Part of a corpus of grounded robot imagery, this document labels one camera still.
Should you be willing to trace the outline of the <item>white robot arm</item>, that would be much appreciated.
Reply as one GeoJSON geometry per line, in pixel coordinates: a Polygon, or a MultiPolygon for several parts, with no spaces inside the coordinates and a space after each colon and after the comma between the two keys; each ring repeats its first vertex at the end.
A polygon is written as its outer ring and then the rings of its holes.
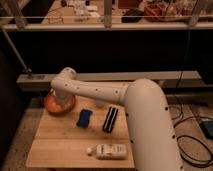
{"type": "Polygon", "coordinates": [[[84,82],[75,75],[67,67],[52,79],[56,98],[65,100],[73,94],[123,106],[137,171],[184,171],[167,99],[157,83],[84,82]]]}

